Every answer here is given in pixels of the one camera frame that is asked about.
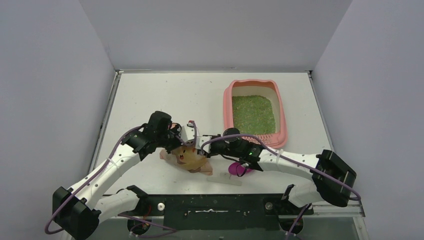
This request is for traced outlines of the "beige cat litter bag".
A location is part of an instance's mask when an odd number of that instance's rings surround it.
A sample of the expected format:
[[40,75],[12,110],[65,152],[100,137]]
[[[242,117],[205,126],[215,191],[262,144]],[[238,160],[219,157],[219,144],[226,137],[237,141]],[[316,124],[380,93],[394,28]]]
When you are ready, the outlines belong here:
[[208,159],[203,155],[199,155],[194,147],[182,145],[171,152],[166,152],[163,149],[160,151],[159,157],[167,163],[190,173],[201,173],[207,176],[213,174],[213,168]]

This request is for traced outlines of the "purple litter scoop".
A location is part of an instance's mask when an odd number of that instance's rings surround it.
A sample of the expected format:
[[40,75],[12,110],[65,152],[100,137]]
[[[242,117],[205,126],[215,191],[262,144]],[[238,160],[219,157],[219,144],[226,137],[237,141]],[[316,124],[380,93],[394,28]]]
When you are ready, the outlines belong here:
[[233,175],[233,176],[237,176],[237,177],[242,177],[247,173],[252,172],[252,169],[243,167],[240,163],[234,162],[232,164],[229,165],[228,167],[228,172]]

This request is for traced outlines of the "white bag clip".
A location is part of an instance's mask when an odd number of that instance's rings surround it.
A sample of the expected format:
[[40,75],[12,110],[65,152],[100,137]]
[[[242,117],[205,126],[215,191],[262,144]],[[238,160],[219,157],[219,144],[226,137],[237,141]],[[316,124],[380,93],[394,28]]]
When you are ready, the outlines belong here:
[[242,181],[237,179],[232,179],[232,175],[226,172],[221,172],[219,176],[208,176],[206,178],[208,182],[212,183],[219,183],[219,184],[225,184],[225,185],[232,185],[232,186],[242,186]]

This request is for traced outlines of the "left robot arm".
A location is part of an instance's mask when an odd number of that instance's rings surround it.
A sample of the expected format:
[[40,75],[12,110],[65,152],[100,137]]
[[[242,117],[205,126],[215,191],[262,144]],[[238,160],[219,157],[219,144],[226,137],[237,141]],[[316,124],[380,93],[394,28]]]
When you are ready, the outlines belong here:
[[179,147],[181,126],[165,112],[155,111],[147,123],[128,130],[108,158],[74,185],[59,187],[52,195],[50,222],[60,226],[69,239],[85,240],[100,223],[121,213],[147,211],[146,193],[132,185],[105,197],[105,192],[130,168],[158,148]]

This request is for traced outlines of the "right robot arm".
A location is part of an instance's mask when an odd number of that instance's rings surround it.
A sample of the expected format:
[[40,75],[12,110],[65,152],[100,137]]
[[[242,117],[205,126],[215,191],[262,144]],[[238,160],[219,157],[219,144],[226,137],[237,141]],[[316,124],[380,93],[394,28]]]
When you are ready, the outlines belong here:
[[319,154],[300,154],[271,148],[258,137],[229,128],[225,135],[202,135],[196,138],[199,154],[235,159],[246,169],[281,172],[306,179],[292,184],[281,199],[282,209],[295,213],[305,205],[325,201],[344,208],[349,201],[359,201],[353,189],[357,173],[335,152],[324,149]]

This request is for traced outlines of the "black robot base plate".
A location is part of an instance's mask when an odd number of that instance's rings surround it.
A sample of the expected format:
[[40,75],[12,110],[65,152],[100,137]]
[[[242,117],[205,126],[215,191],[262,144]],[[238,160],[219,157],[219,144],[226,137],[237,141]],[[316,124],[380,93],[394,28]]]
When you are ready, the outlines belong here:
[[134,210],[134,217],[158,217],[176,230],[279,230],[289,228],[302,208],[270,194],[149,194]]

